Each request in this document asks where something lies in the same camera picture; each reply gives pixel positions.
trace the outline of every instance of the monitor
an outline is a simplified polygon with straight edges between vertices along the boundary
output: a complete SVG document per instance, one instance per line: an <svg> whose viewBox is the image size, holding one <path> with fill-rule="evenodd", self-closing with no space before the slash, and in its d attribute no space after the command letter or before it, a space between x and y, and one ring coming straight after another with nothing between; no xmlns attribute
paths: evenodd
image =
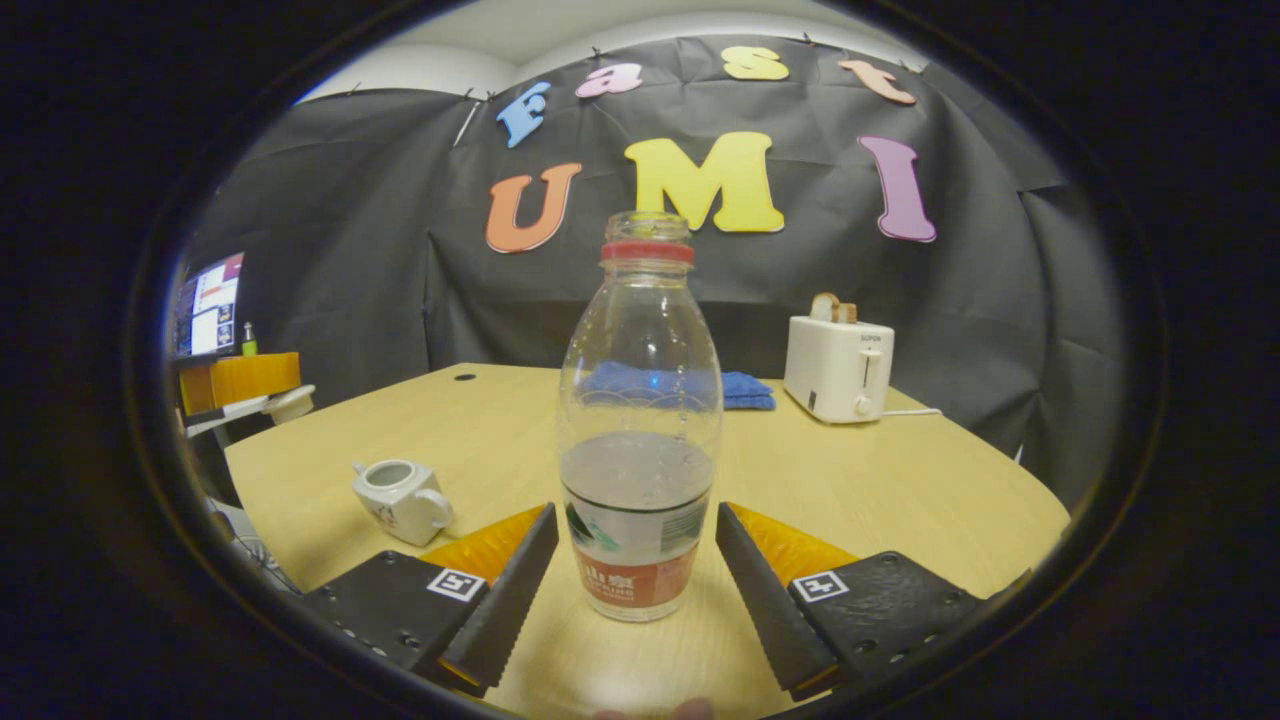
<svg viewBox="0 0 1280 720"><path fill-rule="evenodd" d="M174 304L178 357L234 352L236 291L243 261L244 254L237 252L187 275Z"/></svg>

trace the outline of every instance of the orange box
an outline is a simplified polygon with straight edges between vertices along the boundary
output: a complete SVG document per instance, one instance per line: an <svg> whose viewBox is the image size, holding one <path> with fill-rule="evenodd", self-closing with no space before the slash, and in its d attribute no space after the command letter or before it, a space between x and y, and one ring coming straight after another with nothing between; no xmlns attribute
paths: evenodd
<svg viewBox="0 0 1280 720"><path fill-rule="evenodd" d="M224 357L178 372L187 415L209 413L232 402L275 395L302 384L297 352Z"/></svg>

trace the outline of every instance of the wooden table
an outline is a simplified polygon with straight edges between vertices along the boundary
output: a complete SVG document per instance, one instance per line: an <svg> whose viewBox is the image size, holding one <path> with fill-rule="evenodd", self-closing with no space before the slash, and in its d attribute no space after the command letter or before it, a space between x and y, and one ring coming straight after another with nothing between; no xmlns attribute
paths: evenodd
<svg viewBox="0 0 1280 720"><path fill-rule="evenodd" d="M457 375L475 379L458 380ZM650 624L593 611L580 588L561 503L554 418L558 370L454 365L285 423L227 450L236 489L284 573L303 591L381 550L384 534L351 489L352 461L402 457L434 468L456 510L429 547L554 501L561 544L486 702L527 717L614 708L666 717L709 697L719 720L791 707L714 541L731 500L854 555L896 550L987 597L1037 565L1068 514L1036 478L940 415L823 425L782 389L778 409L724 414L712 511L685 603ZM922 407L891 391L890 410Z"/></svg>

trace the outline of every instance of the water bottle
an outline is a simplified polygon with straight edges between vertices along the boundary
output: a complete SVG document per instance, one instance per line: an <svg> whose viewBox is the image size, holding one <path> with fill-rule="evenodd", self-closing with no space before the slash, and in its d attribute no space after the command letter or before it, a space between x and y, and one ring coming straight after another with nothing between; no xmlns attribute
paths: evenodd
<svg viewBox="0 0 1280 720"><path fill-rule="evenodd" d="M724 400L692 264L678 215L609 218L561 370L564 515L588 601L617 620L680 607L707 516Z"/></svg>

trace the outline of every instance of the blue towel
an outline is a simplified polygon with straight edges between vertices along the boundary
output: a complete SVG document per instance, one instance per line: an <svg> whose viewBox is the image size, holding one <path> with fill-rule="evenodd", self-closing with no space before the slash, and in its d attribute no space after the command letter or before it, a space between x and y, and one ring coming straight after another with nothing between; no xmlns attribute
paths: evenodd
<svg viewBox="0 0 1280 720"><path fill-rule="evenodd" d="M724 409L773 410L778 404L773 400L773 388L746 373L724 373Z"/></svg>
<svg viewBox="0 0 1280 720"><path fill-rule="evenodd" d="M716 388L705 373L677 374L669 370L641 370L621 363L602 363L581 387L584 405L626 402L652 407L696 406L713 400ZM773 389L745 373L723 373L724 409L754 407L773 410Z"/></svg>

